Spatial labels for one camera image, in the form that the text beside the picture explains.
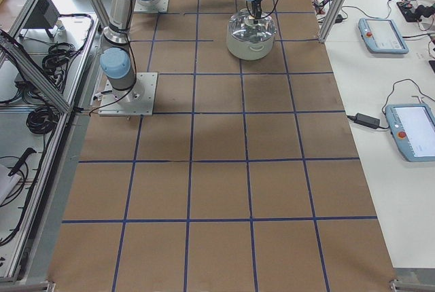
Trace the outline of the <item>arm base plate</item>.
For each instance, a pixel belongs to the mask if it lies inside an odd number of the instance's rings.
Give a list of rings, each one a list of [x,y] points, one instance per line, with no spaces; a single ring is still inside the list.
[[[134,13],[167,13],[169,0],[136,0]]]
[[[133,89],[124,98],[126,93],[113,90],[107,79],[101,97],[101,108],[98,114],[101,116],[136,116],[152,115],[156,93],[158,74],[138,73],[137,82]]]

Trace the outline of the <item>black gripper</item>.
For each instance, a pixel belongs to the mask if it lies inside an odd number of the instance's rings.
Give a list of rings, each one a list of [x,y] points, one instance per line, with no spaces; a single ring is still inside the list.
[[[251,2],[251,9],[249,11],[249,14],[252,18],[255,19],[261,19],[262,17],[262,7],[261,3],[263,0],[253,0]]]

